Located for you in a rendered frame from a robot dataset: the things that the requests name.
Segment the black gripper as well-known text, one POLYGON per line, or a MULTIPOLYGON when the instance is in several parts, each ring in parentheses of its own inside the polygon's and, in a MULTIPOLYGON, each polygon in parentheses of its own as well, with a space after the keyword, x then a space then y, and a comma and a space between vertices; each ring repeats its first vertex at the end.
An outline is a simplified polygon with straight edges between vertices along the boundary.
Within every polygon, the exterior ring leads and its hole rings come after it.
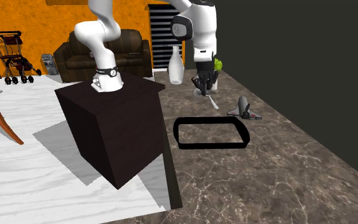
POLYGON ((198 76, 192 77, 191 79, 194 86, 201 91, 203 96, 206 96, 207 80, 209 80, 209 92, 211 94, 216 94, 219 71, 214 70, 214 62, 197 62, 196 69, 198 76))

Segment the white spoon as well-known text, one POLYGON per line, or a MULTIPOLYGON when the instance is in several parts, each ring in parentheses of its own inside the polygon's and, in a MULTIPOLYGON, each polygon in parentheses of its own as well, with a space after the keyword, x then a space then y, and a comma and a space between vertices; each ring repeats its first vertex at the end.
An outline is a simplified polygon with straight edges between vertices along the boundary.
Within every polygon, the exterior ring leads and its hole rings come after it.
POLYGON ((219 109, 219 106, 215 103, 215 101, 213 100, 213 98, 211 97, 211 95, 209 93, 206 93, 205 95, 202 95, 202 92, 200 89, 198 88, 195 88, 194 91, 193 91, 193 95, 196 97, 196 98, 199 98, 199 99, 203 99, 205 97, 208 97, 211 104, 213 105, 213 107, 215 109, 219 109))

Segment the green plant in white pot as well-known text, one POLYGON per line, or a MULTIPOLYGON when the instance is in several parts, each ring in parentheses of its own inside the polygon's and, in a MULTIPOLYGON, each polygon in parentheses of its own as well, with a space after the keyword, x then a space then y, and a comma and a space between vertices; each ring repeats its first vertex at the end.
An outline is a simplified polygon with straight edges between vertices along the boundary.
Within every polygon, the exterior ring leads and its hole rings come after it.
POLYGON ((222 67, 223 67, 223 63, 219 59, 215 58, 214 59, 214 77, 213 77, 214 82, 210 88, 214 92, 217 91, 218 76, 219 76, 220 71, 222 70, 222 67))

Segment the white bottle vase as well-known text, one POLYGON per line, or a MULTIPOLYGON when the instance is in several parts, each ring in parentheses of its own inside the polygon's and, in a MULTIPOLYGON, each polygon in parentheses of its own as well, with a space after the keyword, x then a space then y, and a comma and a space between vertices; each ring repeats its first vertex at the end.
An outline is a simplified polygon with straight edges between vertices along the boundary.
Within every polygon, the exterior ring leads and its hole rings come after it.
POLYGON ((172 56, 169 60, 168 74, 171 84, 180 85, 184 76, 184 66, 179 54, 179 47, 172 47, 172 56))

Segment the grey toy space shuttle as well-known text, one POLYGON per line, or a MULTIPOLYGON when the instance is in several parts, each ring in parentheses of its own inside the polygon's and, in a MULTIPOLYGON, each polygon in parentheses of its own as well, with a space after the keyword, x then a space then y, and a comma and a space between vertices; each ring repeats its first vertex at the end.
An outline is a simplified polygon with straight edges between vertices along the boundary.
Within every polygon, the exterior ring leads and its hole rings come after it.
POLYGON ((227 112, 228 116, 234 116, 245 120, 261 120, 262 116, 250 110, 250 104, 247 98, 241 96, 238 98, 238 103, 235 109, 227 112))

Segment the window with dark blinds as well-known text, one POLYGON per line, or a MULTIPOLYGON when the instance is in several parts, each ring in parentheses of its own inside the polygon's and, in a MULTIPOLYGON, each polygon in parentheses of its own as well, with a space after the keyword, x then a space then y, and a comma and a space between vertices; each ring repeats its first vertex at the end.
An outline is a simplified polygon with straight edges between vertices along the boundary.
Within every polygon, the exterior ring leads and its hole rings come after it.
POLYGON ((153 68, 165 69, 169 66, 173 46, 179 47, 182 56, 183 42, 176 40, 170 30, 171 21, 179 11, 169 4, 149 4, 148 8, 153 68))

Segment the dark brown sofa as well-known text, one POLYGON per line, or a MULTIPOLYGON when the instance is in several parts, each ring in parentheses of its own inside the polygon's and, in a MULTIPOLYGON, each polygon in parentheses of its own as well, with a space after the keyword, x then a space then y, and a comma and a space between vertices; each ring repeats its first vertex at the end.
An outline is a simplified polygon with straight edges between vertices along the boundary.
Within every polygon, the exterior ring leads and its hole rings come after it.
MULTIPOLYGON (((142 39, 139 31, 122 29, 118 39, 105 42, 104 46, 114 53, 119 72, 141 78, 153 75, 149 42, 142 39)), ((65 83, 91 80, 96 74, 97 65, 90 49, 78 41, 73 32, 53 56, 65 83)))

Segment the dark brown robot stand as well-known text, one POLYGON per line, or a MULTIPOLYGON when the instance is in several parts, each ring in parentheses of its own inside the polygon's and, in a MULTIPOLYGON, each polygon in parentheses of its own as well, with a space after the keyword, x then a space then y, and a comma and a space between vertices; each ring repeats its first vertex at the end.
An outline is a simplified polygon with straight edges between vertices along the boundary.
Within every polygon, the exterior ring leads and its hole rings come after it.
POLYGON ((97 92, 90 81, 55 91, 80 155, 119 189, 164 151, 159 92, 165 85, 132 74, 123 88, 97 92))

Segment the grey box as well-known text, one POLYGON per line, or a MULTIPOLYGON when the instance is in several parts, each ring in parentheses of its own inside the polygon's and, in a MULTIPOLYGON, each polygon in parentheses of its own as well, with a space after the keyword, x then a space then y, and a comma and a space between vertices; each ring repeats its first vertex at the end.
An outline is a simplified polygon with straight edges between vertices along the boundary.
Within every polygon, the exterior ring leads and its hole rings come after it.
POLYGON ((41 59, 49 75, 58 75, 58 69, 52 54, 42 54, 41 59))

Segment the black and red walker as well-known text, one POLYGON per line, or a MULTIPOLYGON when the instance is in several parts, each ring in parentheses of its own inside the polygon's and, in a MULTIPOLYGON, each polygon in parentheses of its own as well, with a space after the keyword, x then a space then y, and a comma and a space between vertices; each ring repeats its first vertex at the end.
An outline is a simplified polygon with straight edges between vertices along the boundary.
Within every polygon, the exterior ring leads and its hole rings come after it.
POLYGON ((26 76, 26 71, 35 71, 41 76, 41 70, 35 69, 34 66, 22 55, 21 46, 23 44, 20 31, 0 31, 0 40, 4 44, 6 54, 0 56, 6 68, 4 82, 7 85, 17 84, 18 78, 13 75, 11 68, 14 67, 19 74, 22 83, 33 83, 34 78, 31 75, 26 76))

